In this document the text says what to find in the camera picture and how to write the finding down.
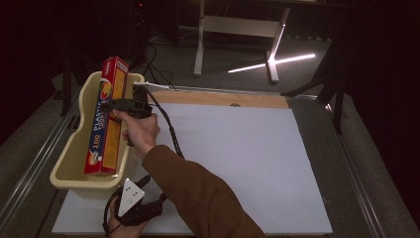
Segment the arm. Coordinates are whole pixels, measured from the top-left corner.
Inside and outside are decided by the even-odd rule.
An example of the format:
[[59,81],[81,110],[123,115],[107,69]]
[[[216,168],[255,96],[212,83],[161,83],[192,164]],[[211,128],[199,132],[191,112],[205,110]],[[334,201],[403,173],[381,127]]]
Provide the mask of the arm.
[[198,237],[264,237],[229,186],[166,146],[151,149],[143,167]]

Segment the metal frame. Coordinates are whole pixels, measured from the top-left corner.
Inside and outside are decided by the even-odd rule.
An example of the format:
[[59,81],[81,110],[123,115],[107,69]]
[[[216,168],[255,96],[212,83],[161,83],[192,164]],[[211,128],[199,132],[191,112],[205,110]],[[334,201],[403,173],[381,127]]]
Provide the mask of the metal frame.
[[289,12],[290,8],[285,8],[283,10],[280,22],[206,16],[204,15],[204,0],[200,1],[200,18],[198,20],[198,48],[195,57],[194,75],[201,75],[204,55],[204,31],[239,34],[273,38],[271,49],[266,53],[266,66],[269,71],[271,82],[277,83],[278,74],[277,68],[275,66],[275,54],[277,53],[278,45],[284,32]]

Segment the finger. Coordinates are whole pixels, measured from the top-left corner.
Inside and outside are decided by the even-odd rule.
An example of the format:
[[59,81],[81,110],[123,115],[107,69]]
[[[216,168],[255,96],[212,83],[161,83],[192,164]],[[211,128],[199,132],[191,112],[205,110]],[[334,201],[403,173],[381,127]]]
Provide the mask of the finger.
[[127,123],[127,126],[128,126],[128,127],[133,126],[133,125],[135,125],[136,123],[138,123],[136,118],[134,118],[134,117],[130,116],[130,115],[129,115],[127,112],[125,112],[125,111],[118,111],[118,110],[114,109],[112,112],[114,113],[114,115],[115,115],[116,117],[118,117],[119,119],[121,119],[121,120],[125,121],[125,122]]

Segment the black cable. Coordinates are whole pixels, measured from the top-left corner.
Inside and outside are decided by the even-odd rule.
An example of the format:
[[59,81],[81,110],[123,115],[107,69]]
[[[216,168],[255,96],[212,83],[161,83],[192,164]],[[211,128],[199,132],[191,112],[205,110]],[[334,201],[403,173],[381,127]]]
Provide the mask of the black cable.
[[[155,76],[154,70],[160,75],[161,78],[163,78],[168,85],[170,85],[173,89],[176,90],[175,85],[172,84],[172,80],[173,80],[173,74],[172,72],[168,71],[168,70],[160,70],[158,69],[156,66],[154,66],[153,62],[155,60],[155,58],[157,57],[158,54],[158,50],[156,49],[156,47],[154,45],[152,45],[150,42],[148,42],[148,46],[151,47],[154,50],[154,56],[152,57],[151,60],[147,60],[145,59],[146,64],[146,68],[145,71],[143,72],[143,75],[146,74],[147,71],[149,71],[151,73],[152,78],[154,79],[154,82],[156,84],[160,85],[160,82],[158,81],[157,77]],[[169,73],[169,79],[166,78],[162,73],[166,72]]]
[[151,66],[151,64],[152,64],[152,62],[155,60],[155,58],[157,57],[157,54],[158,54],[158,50],[150,43],[150,42],[148,42],[148,47],[151,47],[153,50],[154,50],[154,56],[152,57],[152,59],[151,59],[151,61],[150,62],[148,62],[147,64],[146,64],[146,69],[145,69],[145,71],[143,71],[143,75],[145,75],[146,74],[146,72],[148,71],[148,70],[150,70],[150,66]]
[[163,110],[163,108],[161,108],[160,104],[155,99],[155,97],[152,95],[152,93],[144,86],[143,86],[142,89],[151,97],[152,101],[155,103],[156,107],[158,108],[158,110],[163,115],[164,119],[166,120],[167,125],[169,126],[169,132],[170,132],[170,136],[172,137],[172,142],[173,142],[173,146],[175,148],[175,151],[180,157],[184,158],[183,155],[182,155],[181,149],[179,147],[178,140],[176,139],[175,130],[173,129],[172,124],[170,123],[169,116]]
[[[160,113],[163,115],[164,119],[166,120],[167,125],[169,126],[169,132],[170,132],[170,136],[172,138],[172,142],[173,142],[173,146],[175,148],[176,153],[182,157],[182,152],[181,149],[179,147],[178,141],[176,139],[176,134],[175,134],[175,130],[172,127],[172,124],[170,123],[170,119],[169,116],[167,115],[167,113],[164,111],[164,109],[160,106],[160,104],[158,103],[158,101],[155,99],[155,97],[152,95],[152,93],[144,86],[141,86],[142,90],[145,91],[148,96],[152,99],[152,101],[155,103],[155,106],[159,109]],[[144,178],[140,179],[139,181],[136,182],[136,185],[138,187],[143,187],[146,183],[148,183],[151,179],[151,176],[145,176]],[[109,231],[109,225],[108,225],[108,209],[111,205],[112,200],[119,194],[122,193],[122,189],[123,187],[120,186],[116,191],[114,191],[114,193],[112,193],[111,197],[108,199],[106,205],[105,205],[105,209],[104,209],[104,221],[102,223],[102,227],[105,230],[105,234],[106,236],[109,236],[109,234],[111,234],[112,232],[114,232],[116,229],[118,229],[122,223],[120,223],[117,227],[115,227],[114,229],[112,229],[111,231]],[[162,193],[159,197],[159,200],[161,202],[164,202],[167,199],[166,195],[164,193]]]

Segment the electrical cable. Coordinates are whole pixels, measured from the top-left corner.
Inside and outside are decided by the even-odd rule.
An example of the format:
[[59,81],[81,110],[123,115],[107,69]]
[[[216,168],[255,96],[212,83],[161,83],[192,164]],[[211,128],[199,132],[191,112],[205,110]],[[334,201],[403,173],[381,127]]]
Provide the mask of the electrical cable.
[[[152,93],[144,86],[141,86],[141,89],[152,99],[152,101],[155,103],[155,106],[158,108],[158,110],[160,111],[160,113],[162,114],[162,116],[164,117],[164,119],[166,120],[166,123],[169,127],[169,132],[170,132],[170,136],[172,138],[172,142],[173,142],[173,146],[175,149],[175,152],[177,155],[179,155],[181,158],[184,158],[181,152],[181,149],[179,147],[179,143],[178,140],[176,138],[176,134],[175,134],[175,130],[173,129],[172,124],[170,123],[170,119],[169,116],[167,115],[166,111],[164,111],[164,109],[160,106],[160,104],[158,103],[158,101],[156,100],[156,98],[152,95]],[[151,180],[151,176],[147,175],[145,177],[143,177],[142,179],[140,179],[139,181],[135,182],[135,184],[138,187],[143,187],[146,183],[148,183]],[[117,227],[115,227],[114,229],[112,229],[111,231],[109,231],[109,226],[108,226],[108,209],[111,205],[112,200],[120,193],[122,193],[123,187],[120,186],[116,191],[114,191],[111,195],[111,197],[108,199],[106,205],[105,205],[105,209],[104,209],[104,221],[103,221],[103,228],[105,230],[105,234],[106,236],[109,236],[112,232],[114,232],[115,230],[117,230],[122,223],[120,223]],[[167,199],[166,195],[164,193],[162,193],[159,197],[159,201],[160,202],[164,202]]]
[[143,90],[148,94],[148,96],[152,99],[152,101],[155,103],[156,107],[158,108],[158,110],[160,111],[161,115],[164,117],[164,119],[166,120],[167,125],[169,126],[169,132],[170,132],[170,136],[172,137],[172,142],[173,142],[173,146],[175,148],[176,153],[181,157],[184,158],[181,152],[181,149],[179,147],[178,144],[178,140],[176,139],[176,134],[175,134],[175,130],[173,129],[172,124],[170,123],[170,119],[169,116],[167,115],[167,113],[164,111],[164,109],[160,106],[160,104],[158,103],[158,101],[155,99],[154,95],[145,87],[143,87]]

